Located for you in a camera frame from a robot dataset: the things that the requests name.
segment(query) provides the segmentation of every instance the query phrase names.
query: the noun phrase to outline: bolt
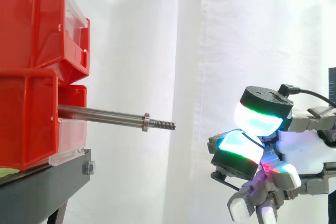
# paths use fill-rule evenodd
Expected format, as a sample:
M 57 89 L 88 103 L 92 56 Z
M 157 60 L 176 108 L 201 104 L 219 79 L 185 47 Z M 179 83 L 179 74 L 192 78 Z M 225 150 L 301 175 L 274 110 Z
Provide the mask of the bolt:
M 88 161 L 85 163 L 85 174 L 93 175 L 96 171 L 96 163 L 95 161 Z
M 152 125 L 153 125 L 152 126 L 153 128 L 157 128 L 157 129 L 171 130 L 171 131 L 176 130 L 176 123 L 172 123 L 172 122 L 153 120 Z

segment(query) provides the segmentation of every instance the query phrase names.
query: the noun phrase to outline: white backdrop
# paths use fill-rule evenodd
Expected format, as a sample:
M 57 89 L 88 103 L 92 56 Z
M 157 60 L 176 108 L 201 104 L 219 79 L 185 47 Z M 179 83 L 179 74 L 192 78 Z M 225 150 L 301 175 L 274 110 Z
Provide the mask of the white backdrop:
M 89 123 L 97 170 L 64 223 L 231 223 L 233 191 L 209 177 L 207 138 L 234 127 L 245 86 L 327 94 L 327 0 L 75 1 L 91 20 L 91 73 L 80 82 L 88 106 L 150 112 L 178 128 Z M 300 197 L 279 223 L 327 223 L 326 212 L 325 197 Z

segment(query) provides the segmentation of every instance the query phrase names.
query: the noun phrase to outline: stacked bin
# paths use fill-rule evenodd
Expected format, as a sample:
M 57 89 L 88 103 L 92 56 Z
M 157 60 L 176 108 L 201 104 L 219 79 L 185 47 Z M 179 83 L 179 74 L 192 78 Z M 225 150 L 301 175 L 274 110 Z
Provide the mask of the stacked bin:
M 83 155 L 86 122 L 58 104 L 86 106 L 90 21 L 74 0 L 0 0 L 0 176 Z

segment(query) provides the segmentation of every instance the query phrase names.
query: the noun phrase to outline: robotic finger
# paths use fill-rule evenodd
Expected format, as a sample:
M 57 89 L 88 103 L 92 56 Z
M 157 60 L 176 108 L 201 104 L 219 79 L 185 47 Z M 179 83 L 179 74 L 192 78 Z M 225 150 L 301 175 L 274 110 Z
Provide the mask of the robotic finger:
M 272 196 L 256 207 L 259 224 L 276 224 L 278 219 L 277 206 Z

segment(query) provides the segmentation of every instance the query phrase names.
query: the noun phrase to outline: black fingertip cap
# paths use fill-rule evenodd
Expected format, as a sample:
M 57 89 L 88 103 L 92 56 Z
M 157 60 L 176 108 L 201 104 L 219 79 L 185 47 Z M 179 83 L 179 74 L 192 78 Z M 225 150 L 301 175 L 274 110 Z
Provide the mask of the black fingertip cap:
M 248 86 L 241 96 L 240 103 L 253 111 L 286 119 L 293 102 L 284 101 L 275 95 L 275 90 Z

